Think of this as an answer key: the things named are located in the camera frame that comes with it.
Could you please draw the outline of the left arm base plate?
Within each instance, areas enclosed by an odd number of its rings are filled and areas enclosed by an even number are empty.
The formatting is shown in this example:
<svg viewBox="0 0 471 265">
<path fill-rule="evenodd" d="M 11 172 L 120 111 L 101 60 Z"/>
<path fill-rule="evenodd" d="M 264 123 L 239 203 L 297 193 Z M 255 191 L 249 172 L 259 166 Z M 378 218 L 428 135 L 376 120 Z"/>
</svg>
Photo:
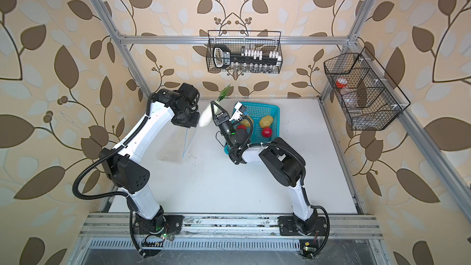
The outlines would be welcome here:
<svg viewBox="0 0 471 265">
<path fill-rule="evenodd" d="M 136 215 L 132 226 L 136 234 L 162 236 L 163 234 L 179 234 L 183 227 L 183 220 L 182 215 L 160 215 L 152 220 Z"/>
</svg>

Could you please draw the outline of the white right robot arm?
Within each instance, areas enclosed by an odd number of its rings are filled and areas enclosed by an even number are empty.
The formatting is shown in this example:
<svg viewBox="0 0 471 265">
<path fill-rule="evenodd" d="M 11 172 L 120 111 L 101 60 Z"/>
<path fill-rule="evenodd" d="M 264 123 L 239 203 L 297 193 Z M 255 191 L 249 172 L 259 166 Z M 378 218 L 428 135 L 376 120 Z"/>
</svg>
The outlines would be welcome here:
<svg viewBox="0 0 471 265">
<path fill-rule="evenodd" d="M 303 236 L 324 236 L 330 233 L 330 220 L 326 209 L 309 202 L 305 191 L 305 160 L 282 138 L 271 142 L 251 143 L 254 124 L 245 115 L 246 107 L 237 103 L 233 115 L 212 101 L 212 120 L 219 128 L 229 148 L 229 159 L 236 165 L 262 163 L 282 186 L 288 188 L 293 216 L 287 218 L 283 227 Z"/>
</svg>

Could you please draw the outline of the white toy radish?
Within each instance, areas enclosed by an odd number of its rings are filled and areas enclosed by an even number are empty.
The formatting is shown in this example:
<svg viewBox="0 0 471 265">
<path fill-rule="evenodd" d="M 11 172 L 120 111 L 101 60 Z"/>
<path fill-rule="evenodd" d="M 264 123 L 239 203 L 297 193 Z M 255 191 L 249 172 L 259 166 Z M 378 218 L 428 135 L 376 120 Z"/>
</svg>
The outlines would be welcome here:
<svg viewBox="0 0 471 265">
<path fill-rule="evenodd" d="M 221 91 L 221 93 L 220 93 L 220 95 L 219 95 L 219 97 L 217 98 L 216 101 L 218 101 L 220 103 L 222 100 L 224 100 L 224 98 L 227 97 L 228 92 L 229 92 L 230 89 L 231 89 L 230 85 L 226 86 Z M 205 126 L 209 125 L 212 120 L 213 120 L 213 116 L 211 116 L 211 114 L 210 114 L 210 103 L 209 103 L 208 106 L 204 109 L 204 111 L 202 112 L 202 114 L 199 117 L 198 126 L 199 127 L 205 127 Z"/>
</svg>

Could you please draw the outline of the clear zip top bag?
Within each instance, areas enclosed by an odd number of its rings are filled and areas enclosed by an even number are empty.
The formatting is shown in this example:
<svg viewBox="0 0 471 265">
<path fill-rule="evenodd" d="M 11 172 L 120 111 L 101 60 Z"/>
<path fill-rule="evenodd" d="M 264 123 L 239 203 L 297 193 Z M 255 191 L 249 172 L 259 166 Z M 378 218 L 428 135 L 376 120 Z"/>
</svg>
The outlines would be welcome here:
<svg viewBox="0 0 471 265">
<path fill-rule="evenodd" d="M 189 150 L 197 128 L 166 125 L 157 137 L 157 158 L 160 161 L 180 162 Z"/>
</svg>

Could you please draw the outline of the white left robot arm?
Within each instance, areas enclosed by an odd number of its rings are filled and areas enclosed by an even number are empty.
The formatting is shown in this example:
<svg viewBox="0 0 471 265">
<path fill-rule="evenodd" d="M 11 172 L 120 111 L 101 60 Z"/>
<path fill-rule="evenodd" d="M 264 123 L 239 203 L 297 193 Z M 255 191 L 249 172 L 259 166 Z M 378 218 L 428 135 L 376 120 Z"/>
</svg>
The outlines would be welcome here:
<svg viewBox="0 0 471 265">
<path fill-rule="evenodd" d="M 184 128 L 197 126 L 199 97 L 199 91 L 188 83 L 181 84 L 177 90 L 161 89 L 152 93 L 147 100 L 145 114 L 131 132 L 114 148 L 101 150 L 98 161 L 78 175 L 72 185 L 74 196 L 82 200 L 123 196 L 130 209 L 141 218 L 154 220 L 159 217 L 163 209 L 148 186 L 150 171 L 140 162 L 151 142 L 168 122 Z M 100 164 L 118 190 L 100 195 L 86 195 L 79 191 L 82 179 Z"/>
</svg>

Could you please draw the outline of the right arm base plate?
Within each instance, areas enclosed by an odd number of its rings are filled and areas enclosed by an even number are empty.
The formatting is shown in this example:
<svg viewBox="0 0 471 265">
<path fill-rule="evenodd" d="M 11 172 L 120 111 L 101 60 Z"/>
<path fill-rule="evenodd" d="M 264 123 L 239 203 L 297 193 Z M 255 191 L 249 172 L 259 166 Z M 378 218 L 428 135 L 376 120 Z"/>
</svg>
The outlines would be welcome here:
<svg viewBox="0 0 471 265">
<path fill-rule="evenodd" d="M 329 225 L 325 217 L 317 217 L 314 222 L 306 225 L 305 222 L 296 218 L 294 215 L 279 216 L 278 227 L 281 236 L 325 236 Z"/>
</svg>

